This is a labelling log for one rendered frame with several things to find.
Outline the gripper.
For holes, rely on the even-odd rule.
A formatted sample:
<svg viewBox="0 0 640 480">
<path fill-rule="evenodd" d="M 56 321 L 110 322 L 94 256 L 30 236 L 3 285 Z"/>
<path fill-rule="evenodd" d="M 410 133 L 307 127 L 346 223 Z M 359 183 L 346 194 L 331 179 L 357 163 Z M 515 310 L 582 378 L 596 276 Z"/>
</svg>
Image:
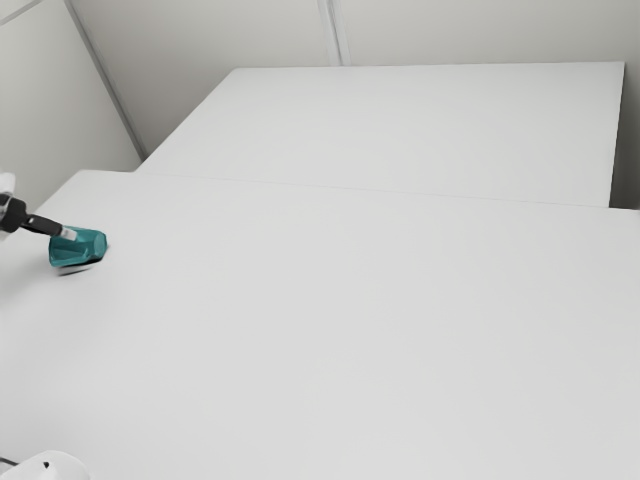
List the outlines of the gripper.
<svg viewBox="0 0 640 480">
<path fill-rule="evenodd" d="M 1 197 L 1 231 L 14 233 L 23 223 L 26 229 L 33 233 L 43 234 L 49 237 L 60 237 L 69 241 L 75 241 L 77 232 L 51 219 L 38 215 L 29 215 L 26 203 L 13 196 Z"/>
</svg>

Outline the teal faceted mug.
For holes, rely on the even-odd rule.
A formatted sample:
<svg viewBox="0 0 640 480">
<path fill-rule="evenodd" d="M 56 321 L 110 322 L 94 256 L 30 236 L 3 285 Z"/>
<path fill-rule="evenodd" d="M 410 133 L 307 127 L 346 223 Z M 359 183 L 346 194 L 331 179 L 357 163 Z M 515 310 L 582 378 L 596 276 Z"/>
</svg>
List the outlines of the teal faceted mug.
<svg viewBox="0 0 640 480">
<path fill-rule="evenodd" d="M 54 268 L 66 268 L 99 262 L 104 258 L 107 248 L 105 233 L 65 226 L 59 236 L 49 240 L 49 264 Z"/>
</svg>

